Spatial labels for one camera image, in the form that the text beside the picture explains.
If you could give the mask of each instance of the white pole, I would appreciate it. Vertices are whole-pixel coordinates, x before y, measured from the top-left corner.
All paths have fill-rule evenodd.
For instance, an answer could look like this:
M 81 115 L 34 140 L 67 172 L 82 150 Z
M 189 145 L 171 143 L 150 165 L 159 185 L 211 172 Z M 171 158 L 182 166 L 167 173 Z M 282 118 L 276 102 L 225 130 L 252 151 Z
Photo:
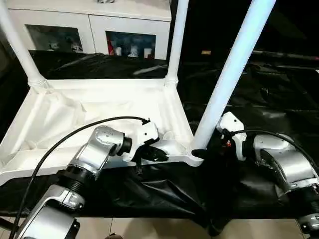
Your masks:
M 174 35 L 171 44 L 168 72 L 166 76 L 166 79 L 168 81 L 177 81 L 177 72 L 179 66 L 181 46 L 183 44 L 187 9 L 188 0 L 179 0 L 177 6 Z
M 29 85 L 35 87 L 44 86 L 46 80 L 39 73 L 30 53 L 21 41 L 9 16 L 8 9 L 4 4 L 4 0 L 0 0 L 0 26 L 28 76 Z
M 206 148 L 276 0 L 252 0 L 199 123 L 192 148 Z

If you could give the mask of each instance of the black plastic sheet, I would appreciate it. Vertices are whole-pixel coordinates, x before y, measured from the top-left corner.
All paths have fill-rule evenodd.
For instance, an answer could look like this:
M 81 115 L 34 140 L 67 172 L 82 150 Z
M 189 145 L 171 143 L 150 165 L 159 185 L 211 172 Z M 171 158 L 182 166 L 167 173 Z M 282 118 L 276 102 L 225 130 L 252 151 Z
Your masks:
M 102 54 L 37 52 L 33 57 L 48 79 L 163 78 L 167 71 L 165 61 Z M 181 64 L 178 92 L 193 131 L 221 67 L 221 62 Z M 314 70 L 292 70 L 278 67 L 276 62 L 251 60 L 226 111 L 247 128 L 289 135 L 318 162 L 318 79 Z M 6 94 L 8 89 L 16 95 Z M 26 76 L 18 64 L 1 79 L 2 136 L 27 89 Z M 8 101 L 13 109 L 9 116 L 4 115 L 8 105 L 3 104 Z M 269 173 L 257 168 L 252 160 L 239 162 L 233 152 L 223 150 L 218 137 L 213 136 L 206 160 L 199 167 L 184 163 L 143 166 L 142 176 L 134 167 L 104 170 L 78 216 L 190 218 L 209 228 L 212 235 L 221 232 L 232 218 L 293 217 L 287 199 L 278 198 Z M 28 180 L 13 179 L 0 187 L 0 215 L 16 214 Z M 55 181 L 55 175 L 37 177 L 24 216 Z

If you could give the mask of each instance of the floor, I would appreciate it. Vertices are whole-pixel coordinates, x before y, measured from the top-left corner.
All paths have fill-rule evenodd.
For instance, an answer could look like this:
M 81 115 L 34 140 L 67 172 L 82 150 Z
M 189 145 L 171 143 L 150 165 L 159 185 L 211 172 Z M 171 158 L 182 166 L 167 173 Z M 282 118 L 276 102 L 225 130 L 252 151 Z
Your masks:
M 212 239 L 199 225 L 182 219 L 79 218 L 77 239 L 104 239 L 111 233 L 123 239 Z M 9 231 L 0 229 L 0 239 Z M 295 220 L 232 220 L 214 239 L 304 239 Z

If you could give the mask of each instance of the glass cabinet door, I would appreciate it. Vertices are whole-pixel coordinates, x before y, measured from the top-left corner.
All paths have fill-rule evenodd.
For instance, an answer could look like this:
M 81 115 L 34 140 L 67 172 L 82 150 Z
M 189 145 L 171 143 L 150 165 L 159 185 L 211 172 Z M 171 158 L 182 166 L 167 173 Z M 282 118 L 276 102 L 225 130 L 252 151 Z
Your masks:
M 10 9 L 29 50 L 95 53 L 88 15 Z
M 36 50 L 83 53 L 77 28 L 25 25 Z
M 170 22 L 90 15 L 97 52 L 166 59 Z
M 155 58 L 156 36 L 105 31 L 109 55 Z

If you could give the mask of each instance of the white cabinet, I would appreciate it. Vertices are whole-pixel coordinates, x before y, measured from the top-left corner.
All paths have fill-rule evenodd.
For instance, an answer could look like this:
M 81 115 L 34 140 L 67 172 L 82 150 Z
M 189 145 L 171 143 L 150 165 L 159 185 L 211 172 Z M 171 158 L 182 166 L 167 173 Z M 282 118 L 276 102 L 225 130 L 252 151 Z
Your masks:
M 7 0 L 30 50 L 166 59 L 169 0 Z

